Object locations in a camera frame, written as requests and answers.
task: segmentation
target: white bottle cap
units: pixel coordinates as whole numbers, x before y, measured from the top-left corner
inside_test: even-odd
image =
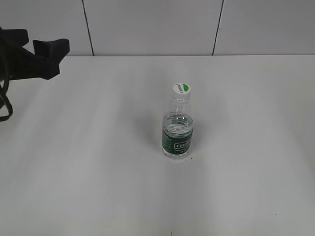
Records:
[[[176,83],[173,86],[173,97],[178,100],[187,100],[190,98],[190,91],[188,84]]]

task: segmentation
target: white table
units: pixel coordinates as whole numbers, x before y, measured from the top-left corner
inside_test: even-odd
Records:
[[[315,235],[315,56],[68,57],[13,81],[2,236]],[[192,152],[161,153],[172,85]]]

